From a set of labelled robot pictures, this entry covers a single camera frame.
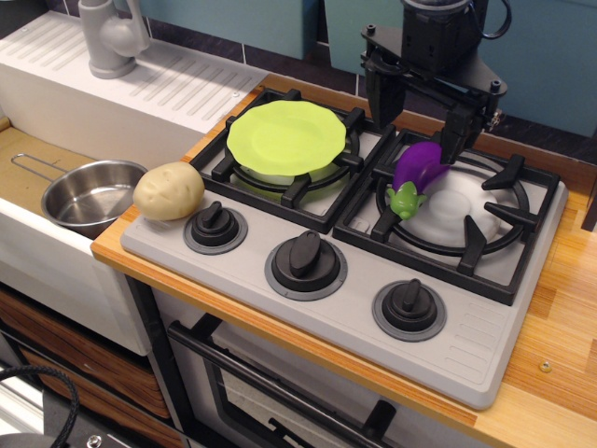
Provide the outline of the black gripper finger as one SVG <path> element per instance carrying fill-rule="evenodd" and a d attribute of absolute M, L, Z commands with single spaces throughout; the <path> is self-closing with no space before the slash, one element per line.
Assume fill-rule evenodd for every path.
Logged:
<path fill-rule="evenodd" d="M 447 112 L 441 132 L 441 163 L 454 164 L 458 156 L 476 143 L 486 124 L 486 107 L 456 105 Z"/>
<path fill-rule="evenodd" d="M 400 66 L 369 58 L 365 62 L 366 91 L 371 116 L 379 128 L 391 124 L 404 110 L 406 87 Z"/>

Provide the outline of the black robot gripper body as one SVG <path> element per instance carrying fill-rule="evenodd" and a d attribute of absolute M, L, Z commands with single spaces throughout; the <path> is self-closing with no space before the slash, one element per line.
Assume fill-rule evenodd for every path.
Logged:
<path fill-rule="evenodd" d="M 478 55 L 482 40 L 507 32 L 502 23 L 489 33 L 487 1 L 404 1 L 400 28 L 370 23 L 361 31 L 369 58 L 400 66 L 407 91 L 426 97 L 448 111 L 456 105 L 485 106 L 494 119 L 507 85 Z"/>

